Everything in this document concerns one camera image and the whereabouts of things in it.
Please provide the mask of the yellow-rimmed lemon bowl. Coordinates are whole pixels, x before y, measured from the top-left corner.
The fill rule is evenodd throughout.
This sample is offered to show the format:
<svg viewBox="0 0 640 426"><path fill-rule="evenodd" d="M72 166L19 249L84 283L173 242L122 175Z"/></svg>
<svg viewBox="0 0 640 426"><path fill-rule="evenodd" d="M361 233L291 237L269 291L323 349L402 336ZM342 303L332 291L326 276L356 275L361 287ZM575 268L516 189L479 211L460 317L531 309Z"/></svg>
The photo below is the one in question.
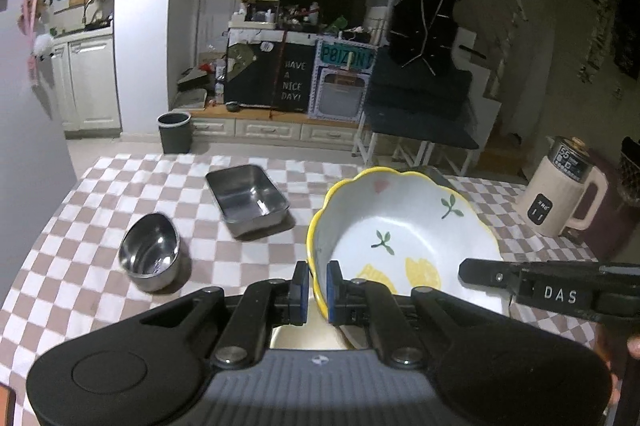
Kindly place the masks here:
<svg viewBox="0 0 640 426"><path fill-rule="evenodd" d="M506 296L458 276L466 258L500 259L494 233L460 193L421 173L372 167L339 181L312 217L306 249L322 317L329 314L330 261L338 262L344 279L380 282L397 295L428 285L494 313L508 312Z"/></svg>

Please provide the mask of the square steel tray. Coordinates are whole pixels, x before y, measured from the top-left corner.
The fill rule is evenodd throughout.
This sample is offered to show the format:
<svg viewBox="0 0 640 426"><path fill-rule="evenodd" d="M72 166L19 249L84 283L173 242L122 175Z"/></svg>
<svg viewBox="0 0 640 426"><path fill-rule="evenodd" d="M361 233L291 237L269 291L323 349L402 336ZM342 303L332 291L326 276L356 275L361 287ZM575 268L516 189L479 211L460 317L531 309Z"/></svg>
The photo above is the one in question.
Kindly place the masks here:
<svg viewBox="0 0 640 426"><path fill-rule="evenodd" d="M210 171L205 181L233 238L279 226L288 215L288 199L258 165Z"/></svg>
<svg viewBox="0 0 640 426"><path fill-rule="evenodd" d="M454 185L452 183L450 183L450 181L448 180L448 178L442 174L441 172L439 172L439 170L431 165L428 166L418 166L413 168L414 172L418 172L421 173L427 177L430 177L434 183L437 183L437 185L445 187L445 188L449 188L451 190L454 190Z"/></svg>

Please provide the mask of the maroon seat cushion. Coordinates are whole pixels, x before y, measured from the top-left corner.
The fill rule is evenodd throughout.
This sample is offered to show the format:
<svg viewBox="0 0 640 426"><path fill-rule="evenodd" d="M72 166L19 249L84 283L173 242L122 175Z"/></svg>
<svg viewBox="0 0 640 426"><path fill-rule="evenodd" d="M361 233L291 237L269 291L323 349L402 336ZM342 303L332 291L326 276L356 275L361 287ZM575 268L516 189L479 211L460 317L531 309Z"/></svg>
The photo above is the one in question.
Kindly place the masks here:
<svg viewBox="0 0 640 426"><path fill-rule="evenodd" d="M618 192L617 167L597 151L592 151L591 157L608 179L608 192L590 227L580 236L599 261L612 261L623 252L639 224L639 209L627 204Z"/></svg>

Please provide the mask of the cream electric kettle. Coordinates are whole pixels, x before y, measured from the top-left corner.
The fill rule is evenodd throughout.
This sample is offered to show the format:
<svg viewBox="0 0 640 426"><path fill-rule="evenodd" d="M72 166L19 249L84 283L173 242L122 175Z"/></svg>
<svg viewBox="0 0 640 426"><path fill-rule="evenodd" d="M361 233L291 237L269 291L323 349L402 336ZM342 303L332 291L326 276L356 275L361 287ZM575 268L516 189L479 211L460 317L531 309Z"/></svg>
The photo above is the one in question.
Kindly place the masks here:
<svg viewBox="0 0 640 426"><path fill-rule="evenodd" d="M585 216L574 212L587 189L596 194ZM577 137L555 137L514 209L540 235L557 237L565 228L588 229L608 192L608 179L594 165L588 147Z"/></svg>

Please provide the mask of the round steel bowl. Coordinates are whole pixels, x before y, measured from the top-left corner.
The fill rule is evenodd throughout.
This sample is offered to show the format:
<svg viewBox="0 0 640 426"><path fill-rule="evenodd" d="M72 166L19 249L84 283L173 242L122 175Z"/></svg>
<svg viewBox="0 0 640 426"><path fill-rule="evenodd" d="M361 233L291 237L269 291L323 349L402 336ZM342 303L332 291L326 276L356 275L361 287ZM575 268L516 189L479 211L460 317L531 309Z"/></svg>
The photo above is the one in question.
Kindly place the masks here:
<svg viewBox="0 0 640 426"><path fill-rule="evenodd" d="M118 250L119 267L143 292L155 293L178 276L181 239L163 213L140 218L126 233Z"/></svg>

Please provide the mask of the dark blue cushioned bench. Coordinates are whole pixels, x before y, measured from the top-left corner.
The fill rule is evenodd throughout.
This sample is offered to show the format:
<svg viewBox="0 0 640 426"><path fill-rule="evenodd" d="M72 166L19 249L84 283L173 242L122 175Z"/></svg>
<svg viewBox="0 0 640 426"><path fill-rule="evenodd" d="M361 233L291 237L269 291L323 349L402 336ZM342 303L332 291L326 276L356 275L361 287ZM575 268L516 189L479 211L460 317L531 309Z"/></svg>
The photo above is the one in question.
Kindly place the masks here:
<svg viewBox="0 0 640 426"><path fill-rule="evenodd" d="M352 155L372 164L378 137L420 142L413 161L424 164L431 150L445 146L475 152L480 143L473 136L473 110L469 94L473 74L459 69L445 57L430 66L416 58L401 66L390 49L378 49L368 92L358 121Z"/></svg>

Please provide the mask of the dark grey trash bin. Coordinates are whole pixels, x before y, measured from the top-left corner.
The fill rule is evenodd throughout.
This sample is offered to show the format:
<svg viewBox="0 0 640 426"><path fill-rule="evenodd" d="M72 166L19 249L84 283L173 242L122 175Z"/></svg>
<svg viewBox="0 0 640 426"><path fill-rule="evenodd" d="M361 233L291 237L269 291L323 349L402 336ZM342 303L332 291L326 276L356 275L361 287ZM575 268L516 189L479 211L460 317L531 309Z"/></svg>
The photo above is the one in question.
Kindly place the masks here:
<svg viewBox="0 0 640 426"><path fill-rule="evenodd" d="M171 111L157 118L158 131L163 153L189 153L192 147L191 114L183 111Z"/></svg>

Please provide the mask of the black have a nice day sign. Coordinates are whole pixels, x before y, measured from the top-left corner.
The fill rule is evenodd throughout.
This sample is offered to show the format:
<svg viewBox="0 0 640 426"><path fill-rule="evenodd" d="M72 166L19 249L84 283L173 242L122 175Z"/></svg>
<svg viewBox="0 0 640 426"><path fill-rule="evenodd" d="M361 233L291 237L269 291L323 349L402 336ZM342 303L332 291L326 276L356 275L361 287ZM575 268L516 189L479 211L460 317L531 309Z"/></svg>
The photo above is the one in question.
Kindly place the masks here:
<svg viewBox="0 0 640 426"><path fill-rule="evenodd" d="M314 46L288 44L280 67L273 107L283 112L306 113L314 73Z"/></svg>

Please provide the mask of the poizon cardboard box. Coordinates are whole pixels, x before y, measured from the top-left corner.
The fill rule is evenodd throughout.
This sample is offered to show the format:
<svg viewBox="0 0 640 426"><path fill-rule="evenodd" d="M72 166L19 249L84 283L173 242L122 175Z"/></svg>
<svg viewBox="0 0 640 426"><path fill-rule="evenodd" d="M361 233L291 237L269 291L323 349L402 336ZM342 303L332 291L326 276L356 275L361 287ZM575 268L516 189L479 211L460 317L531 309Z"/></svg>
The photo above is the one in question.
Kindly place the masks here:
<svg viewBox="0 0 640 426"><path fill-rule="evenodd" d="M357 123L378 49L341 38L318 38L308 115L314 120Z"/></svg>

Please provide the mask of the checkered tablecloth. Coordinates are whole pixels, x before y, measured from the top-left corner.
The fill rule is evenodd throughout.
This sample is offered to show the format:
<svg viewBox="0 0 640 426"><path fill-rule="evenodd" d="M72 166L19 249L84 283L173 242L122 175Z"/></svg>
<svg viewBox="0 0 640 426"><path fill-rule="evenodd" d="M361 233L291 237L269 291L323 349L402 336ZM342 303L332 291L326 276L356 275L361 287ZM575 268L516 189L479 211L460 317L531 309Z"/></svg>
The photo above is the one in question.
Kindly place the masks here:
<svg viewBox="0 0 640 426"><path fill-rule="evenodd" d="M175 224L191 259L188 279L171 297L218 285L227 293L248 283L289 276L306 255L306 233L330 188L357 175L347 164L260 159L290 201L292 221L267 238L236 241L206 185L207 173L236 166L223 155L101 157L44 226L1 308L1 380L16 394L17 425L35 423L24 397L40 354L66 339L142 313L163 297L140 292L119 268L117 251L142 216L161 212Z"/></svg>

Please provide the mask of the black vest on stand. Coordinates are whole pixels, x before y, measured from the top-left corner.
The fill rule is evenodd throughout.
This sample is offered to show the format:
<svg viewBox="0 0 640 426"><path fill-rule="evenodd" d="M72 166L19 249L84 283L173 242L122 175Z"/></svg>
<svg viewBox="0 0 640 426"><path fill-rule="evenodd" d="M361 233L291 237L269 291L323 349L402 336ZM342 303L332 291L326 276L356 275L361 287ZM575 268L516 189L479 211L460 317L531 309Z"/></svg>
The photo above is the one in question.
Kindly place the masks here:
<svg viewBox="0 0 640 426"><path fill-rule="evenodd" d="M388 56L405 68L423 62L431 69L451 59L458 32L454 8L460 0L400 0L394 7Z"/></svg>

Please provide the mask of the white shelf rack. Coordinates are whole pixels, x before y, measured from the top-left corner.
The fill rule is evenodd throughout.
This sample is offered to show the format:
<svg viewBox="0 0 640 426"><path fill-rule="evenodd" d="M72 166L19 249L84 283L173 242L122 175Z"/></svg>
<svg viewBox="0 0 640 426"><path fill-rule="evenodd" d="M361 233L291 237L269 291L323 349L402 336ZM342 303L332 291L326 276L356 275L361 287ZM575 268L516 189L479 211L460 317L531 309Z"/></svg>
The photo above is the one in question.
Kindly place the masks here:
<svg viewBox="0 0 640 426"><path fill-rule="evenodd" d="M229 29L274 30L278 24L280 0L231 0Z"/></svg>

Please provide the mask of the white kitchen cabinet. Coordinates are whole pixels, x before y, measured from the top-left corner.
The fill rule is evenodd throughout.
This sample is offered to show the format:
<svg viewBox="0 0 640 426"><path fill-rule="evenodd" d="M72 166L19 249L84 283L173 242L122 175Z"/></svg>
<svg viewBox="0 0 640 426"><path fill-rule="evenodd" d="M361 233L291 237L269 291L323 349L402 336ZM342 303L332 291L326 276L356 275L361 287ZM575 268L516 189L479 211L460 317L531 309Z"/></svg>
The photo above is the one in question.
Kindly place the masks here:
<svg viewBox="0 0 640 426"><path fill-rule="evenodd" d="M50 58L65 133L118 133L122 123L112 29L53 38Z"/></svg>

